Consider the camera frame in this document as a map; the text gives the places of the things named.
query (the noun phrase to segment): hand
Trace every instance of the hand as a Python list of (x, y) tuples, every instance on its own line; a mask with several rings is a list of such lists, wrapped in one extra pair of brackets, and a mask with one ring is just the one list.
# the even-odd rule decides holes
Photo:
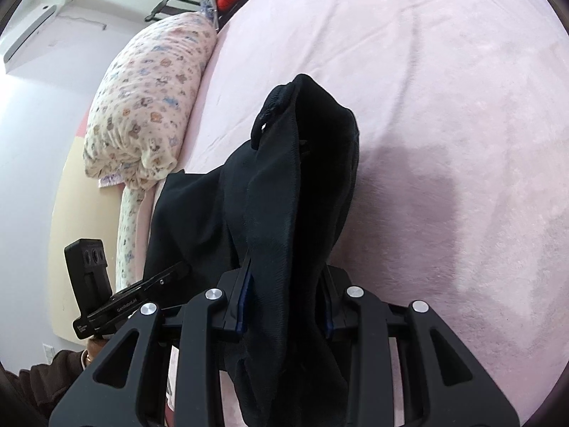
[(87, 358), (86, 358), (86, 365), (93, 361), (93, 359), (99, 354), (102, 348), (106, 345), (108, 341), (101, 338), (91, 337), (87, 341)]

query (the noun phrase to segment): black plastic mount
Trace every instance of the black plastic mount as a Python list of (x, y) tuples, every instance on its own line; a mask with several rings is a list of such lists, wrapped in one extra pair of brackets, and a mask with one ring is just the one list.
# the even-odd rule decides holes
[[(216, 342), (245, 332), (250, 260), (186, 305), (143, 305), (72, 385), (50, 427), (163, 425), (172, 345), (180, 349), (176, 427), (223, 427)], [(422, 301), (390, 305), (326, 267), (318, 314), (330, 341), (352, 342), (346, 426), (393, 427), (389, 338), (396, 338), (405, 427), (519, 427), (516, 411), (468, 348)]]
[(189, 273), (182, 262), (138, 281), (113, 295), (107, 275), (105, 249), (100, 239), (78, 239), (65, 248), (67, 271), (81, 316), (73, 321), (79, 339), (112, 335), (147, 301), (160, 301), (175, 282)]

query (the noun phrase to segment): electrical outlet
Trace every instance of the electrical outlet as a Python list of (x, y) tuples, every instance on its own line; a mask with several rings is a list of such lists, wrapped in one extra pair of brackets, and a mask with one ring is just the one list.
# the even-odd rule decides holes
[(47, 364), (51, 364), (53, 362), (53, 358), (55, 358), (55, 348), (48, 344), (43, 345), (43, 352), (46, 356)]

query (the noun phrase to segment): black garment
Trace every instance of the black garment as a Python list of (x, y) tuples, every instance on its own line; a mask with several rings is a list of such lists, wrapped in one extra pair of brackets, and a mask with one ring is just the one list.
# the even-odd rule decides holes
[(83, 372), (83, 352), (62, 350), (51, 364), (38, 364), (16, 376), (0, 364), (0, 425), (47, 427), (53, 408)]
[(162, 306), (214, 287), (251, 256), (248, 330), (220, 349), (250, 427), (343, 424), (347, 383), (317, 328), (315, 294), (357, 164), (352, 112), (301, 74), (271, 92), (251, 140), (223, 166), (170, 175), (156, 204), (144, 279), (180, 260), (192, 269)]

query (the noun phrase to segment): person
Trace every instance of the person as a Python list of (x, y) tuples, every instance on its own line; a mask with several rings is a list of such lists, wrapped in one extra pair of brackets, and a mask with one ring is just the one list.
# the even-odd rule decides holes
[[(89, 366), (106, 344), (105, 339), (91, 338), (84, 351), (61, 350), (51, 364), (38, 364), (12, 374), (0, 363), (0, 424), (47, 425), (51, 412), (79, 374)], [(10, 423), (4, 419), (11, 417)]]

